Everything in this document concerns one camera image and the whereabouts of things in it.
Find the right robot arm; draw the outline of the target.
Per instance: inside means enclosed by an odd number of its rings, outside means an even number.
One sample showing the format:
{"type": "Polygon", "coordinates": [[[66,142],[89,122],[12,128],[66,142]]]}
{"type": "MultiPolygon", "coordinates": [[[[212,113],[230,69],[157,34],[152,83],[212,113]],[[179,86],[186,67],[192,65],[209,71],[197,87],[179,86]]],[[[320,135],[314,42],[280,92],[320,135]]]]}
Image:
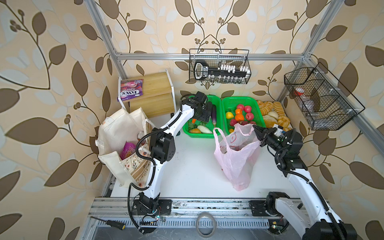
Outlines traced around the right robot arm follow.
{"type": "Polygon", "coordinates": [[[315,185],[307,166],[299,156],[303,136],[296,129],[263,128],[253,125],[260,147],[267,147],[275,164],[293,185],[307,213],[303,214],[283,192],[269,192],[265,212],[281,215],[303,240],[355,240],[357,231],[335,213],[315,185]]]}

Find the red soda can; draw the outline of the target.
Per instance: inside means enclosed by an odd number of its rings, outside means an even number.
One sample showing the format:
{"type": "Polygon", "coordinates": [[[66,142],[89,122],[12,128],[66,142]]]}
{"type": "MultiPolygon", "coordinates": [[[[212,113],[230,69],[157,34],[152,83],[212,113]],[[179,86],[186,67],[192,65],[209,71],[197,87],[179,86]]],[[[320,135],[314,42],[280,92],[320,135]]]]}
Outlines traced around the red soda can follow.
{"type": "Polygon", "coordinates": [[[140,132],[138,132],[138,134],[137,134],[137,140],[140,141],[144,136],[145,136],[144,131],[140,131],[140,132]]]}

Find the pink plastic grocery bag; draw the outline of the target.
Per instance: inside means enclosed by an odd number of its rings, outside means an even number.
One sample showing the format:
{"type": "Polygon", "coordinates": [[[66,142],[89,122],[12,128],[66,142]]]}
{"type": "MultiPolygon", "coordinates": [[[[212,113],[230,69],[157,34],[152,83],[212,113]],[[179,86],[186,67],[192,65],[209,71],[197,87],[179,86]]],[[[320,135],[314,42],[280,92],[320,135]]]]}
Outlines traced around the pink plastic grocery bag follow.
{"type": "Polygon", "coordinates": [[[235,124],[228,136],[214,128],[216,149],[214,156],[236,191],[249,187],[254,165],[260,156],[260,141],[252,124],[235,124]]]}

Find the cream canvas tote bag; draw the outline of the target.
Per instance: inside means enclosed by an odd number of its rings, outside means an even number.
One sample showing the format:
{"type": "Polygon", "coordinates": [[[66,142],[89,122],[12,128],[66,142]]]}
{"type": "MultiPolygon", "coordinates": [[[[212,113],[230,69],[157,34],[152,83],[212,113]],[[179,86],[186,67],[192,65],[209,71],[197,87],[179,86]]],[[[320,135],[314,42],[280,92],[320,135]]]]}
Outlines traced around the cream canvas tote bag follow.
{"type": "Polygon", "coordinates": [[[95,144],[99,160],[107,166],[120,186],[134,183],[144,188],[150,179],[151,162],[137,156],[139,140],[153,129],[154,124],[139,108],[132,113],[120,109],[107,117],[99,127],[95,144]]]}

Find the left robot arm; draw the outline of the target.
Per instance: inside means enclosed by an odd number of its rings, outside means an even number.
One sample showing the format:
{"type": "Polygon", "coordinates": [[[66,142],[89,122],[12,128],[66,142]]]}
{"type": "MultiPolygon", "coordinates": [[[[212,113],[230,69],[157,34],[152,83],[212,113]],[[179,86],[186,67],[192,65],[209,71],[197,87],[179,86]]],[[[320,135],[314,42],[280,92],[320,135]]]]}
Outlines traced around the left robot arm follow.
{"type": "Polygon", "coordinates": [[[129,189],[135,188],[139,198],[133,204],[137,207],[138,215],[160,215],[165,209],[159,203],[163,167],[176,153],[175,136],[191,119],[208,123],[212,114],[213,104],[208,101],[206,94],[197,92],[186,94],[180,98],[180,109],[161,128],[154,128],[146,134],[136,146],[139,158],[151,163],[150,177],[144,187],[130,184],[129,189]]]}

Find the magenta snack bag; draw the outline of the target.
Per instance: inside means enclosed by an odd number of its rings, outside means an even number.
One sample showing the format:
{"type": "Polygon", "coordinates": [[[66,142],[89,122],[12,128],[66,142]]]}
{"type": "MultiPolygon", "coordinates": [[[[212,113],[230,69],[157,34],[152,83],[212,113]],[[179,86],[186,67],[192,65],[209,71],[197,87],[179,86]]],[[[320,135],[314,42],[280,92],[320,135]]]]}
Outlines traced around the magenta snack bag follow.
{"type": "Polygon", "coordinates": [[[131,155],[133,155],[135,152],[136,152],[136,144],[126,142],[120,154],[120,158],[121,160],[124,160],[130,157],[131,155]]]}

